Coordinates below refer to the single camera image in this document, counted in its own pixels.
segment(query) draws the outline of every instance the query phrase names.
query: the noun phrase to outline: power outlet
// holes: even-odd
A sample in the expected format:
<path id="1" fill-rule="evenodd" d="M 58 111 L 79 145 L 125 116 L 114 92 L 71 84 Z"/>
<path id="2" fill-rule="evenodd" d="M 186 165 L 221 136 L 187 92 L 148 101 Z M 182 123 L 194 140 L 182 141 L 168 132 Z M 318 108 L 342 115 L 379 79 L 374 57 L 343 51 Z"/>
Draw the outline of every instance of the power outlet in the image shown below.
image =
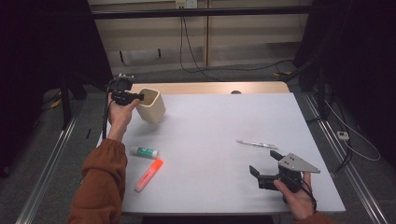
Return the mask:
<path id="1" fill-rule="evenodd" d="M 186 0 L 186 8 L 198 8 L 197 0 Z"/>
<path id="2" fill-rule="evenodd" d="M 176 0 L 176 8 L 186 8 L 186 0 Z"/>
<path id="3" fill-rule="evenodd" d="M 337 136 L 340 140 L 349 140 L 349 135 L 347 132 L 337 132 Z"/>

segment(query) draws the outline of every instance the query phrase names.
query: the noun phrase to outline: finger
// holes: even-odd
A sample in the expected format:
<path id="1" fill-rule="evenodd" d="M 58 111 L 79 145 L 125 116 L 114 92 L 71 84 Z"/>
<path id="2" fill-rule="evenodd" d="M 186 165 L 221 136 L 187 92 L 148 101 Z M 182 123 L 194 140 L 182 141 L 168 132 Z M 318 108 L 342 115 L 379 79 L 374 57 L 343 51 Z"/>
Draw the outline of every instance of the finger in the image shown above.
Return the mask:
<path id="1" fill-rule="evenodd" d="M 294 194 L 286 187 L 286 185 L 280 180 L 274 180 L 275 187 L 283 193 L 288 203 L 293 203 L 295 201 Z"/>
<path id="2" fill-rule="evenodd" d="M 309 188 L 311 187 L 311 173 L 303 172 L 303 181 L 308 185 Z"/>
<path id="3" fill-rule="evenodd" d="M 140 104 L 140 100 L 139 99 L 134 99 L 130 104 L 128 104 L 127 106 L 131 108 L 131 110 L 133 110 L 137 105 Z"/>

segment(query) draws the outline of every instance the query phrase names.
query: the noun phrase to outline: black camera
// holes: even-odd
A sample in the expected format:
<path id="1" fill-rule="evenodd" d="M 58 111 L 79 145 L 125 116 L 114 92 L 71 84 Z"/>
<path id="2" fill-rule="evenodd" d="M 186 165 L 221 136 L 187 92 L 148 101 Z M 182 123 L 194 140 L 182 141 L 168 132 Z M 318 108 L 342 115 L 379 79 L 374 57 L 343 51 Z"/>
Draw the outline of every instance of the black camera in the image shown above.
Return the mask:
<path id="1" fill-rule="evenodd" d="M 128 92 L 132 88 L 133 82 L 130 77 L 120 76 L 110 85 L 111 99 L 117 105 L 128 105 L 134 99 L 144 100 L 144 94 Z"/>

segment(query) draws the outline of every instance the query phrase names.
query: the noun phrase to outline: white table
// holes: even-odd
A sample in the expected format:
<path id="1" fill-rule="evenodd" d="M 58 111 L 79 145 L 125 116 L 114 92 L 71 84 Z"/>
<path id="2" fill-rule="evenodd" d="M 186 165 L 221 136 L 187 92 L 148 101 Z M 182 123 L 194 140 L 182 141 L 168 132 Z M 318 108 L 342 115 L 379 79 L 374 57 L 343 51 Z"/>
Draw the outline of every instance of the white table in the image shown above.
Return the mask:
<path id="1" fill-rule="evenodd" d="M 235 139 L 275 144 L 321 170 L 312 174 L 318 210 L 345 207 L 292 93 L 164 94 L 160 124 L 143 121 L 137 111 L 124 135 L 131 146 L 160 150 L 163 167 L 142 192 L 134 185 L 153 160 L 128 155 L 122 211 L 140 215 L 272 215 L 288 213 L 278 191 L 259 189 L 249 165 L 277 174 L 269 150 Z"/>

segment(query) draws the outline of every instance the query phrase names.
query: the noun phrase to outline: wrist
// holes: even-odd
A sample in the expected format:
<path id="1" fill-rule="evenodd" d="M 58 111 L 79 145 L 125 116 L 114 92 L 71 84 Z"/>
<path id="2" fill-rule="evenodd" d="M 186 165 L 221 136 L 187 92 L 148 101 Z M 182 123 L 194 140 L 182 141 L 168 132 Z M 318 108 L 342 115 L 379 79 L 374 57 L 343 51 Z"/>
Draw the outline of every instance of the wrist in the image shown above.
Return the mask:
<path id="1" fill-rule="evenodd" d="M 112 125 L 107 138 L 122 142 L 122 137 L 126 132 L 126 127 Z"/>

